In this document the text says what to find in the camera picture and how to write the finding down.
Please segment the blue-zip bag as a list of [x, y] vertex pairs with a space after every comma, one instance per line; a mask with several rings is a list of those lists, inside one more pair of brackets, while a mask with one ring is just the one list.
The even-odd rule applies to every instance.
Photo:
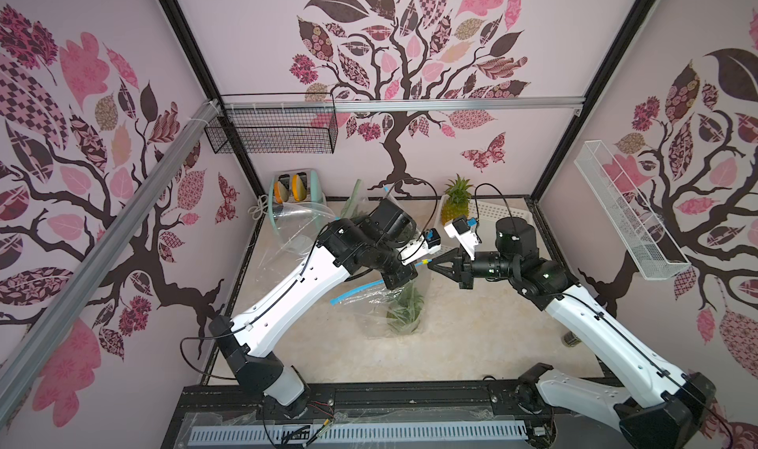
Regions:
[[[424, 311], [426, 310], [426, 295], [430, 290], [432, 282], [432, 273], [428, 270], [425, 263], [416, 265], [418, 277], [409, 283], [414, 283], [422, 296], [424, 296], [424, 308], [420, 316], [420, 326], [414, 334], [422, 329], [424, 323]], [[353, 318], [365, 338], [400, 338], [400, 334], [393, 333], [387, 323], [386, 313], [390, 292], [383, 280], [363, 284], [351, 291], [330, 301], [333, 307], [347, 311]]]

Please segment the pineapple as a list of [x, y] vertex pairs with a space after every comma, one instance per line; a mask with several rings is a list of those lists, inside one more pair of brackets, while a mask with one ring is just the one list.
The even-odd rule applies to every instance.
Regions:
[[401, 336], [414, 334], [420, 326], [423, 308], [424, 296], [414, 283], [391, 291], [386, 313], [390, 330]]
[[457, 175], [450, 180], [444, 194], [447, 196], [440, 211], [440, 223], [445, 225], [460, 216], [469, 216], [473, 186], [467, 178]]

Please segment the zip-top bag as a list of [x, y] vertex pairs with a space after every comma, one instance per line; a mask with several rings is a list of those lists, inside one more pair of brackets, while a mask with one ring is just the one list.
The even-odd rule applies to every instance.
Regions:
[[274, 204], [268, 212], [274, 237], [282, 249], [305, 257], [311, 251], [322, 228], [336, 219], [336, 214], [318, 202]]

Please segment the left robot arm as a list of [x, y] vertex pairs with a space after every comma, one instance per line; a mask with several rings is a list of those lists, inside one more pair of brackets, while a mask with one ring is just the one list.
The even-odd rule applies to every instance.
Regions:
[[214, 319], [211, 336], [239, 386], [274, 400], [290, 417], [301, 415], [310, 389], [274, 354], [276, 344], [321, 297], [359, 271], [379, 272], [389, 289], [416, 278], [413, 257], [406, 253], [416, 229], [414, 219], [390, 199], [369, 214], [331, 221], [300, 265], [262, 300], [233, 318]]

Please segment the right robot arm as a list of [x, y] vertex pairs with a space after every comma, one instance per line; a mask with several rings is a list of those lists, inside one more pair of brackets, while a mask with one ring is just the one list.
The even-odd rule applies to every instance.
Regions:
[[536, 231], [521, 218], [495, 224], [495, 249], [481, 252], [477, 222], [464, 216], [444, 226], [456, 250], [428, 264], [462, 289], [475, 280], [506, 281], [540, 311], [565, 326], [618, 379], [619, 386], [572, 377], [537, 363], [518, 379], [521, 409], [540, 415], [563, 408], [621, 433], [635, 448], [682, 448], [707, 418], [716, 387], [685, 373], [619, 324], [564, 267], [539, 255]]

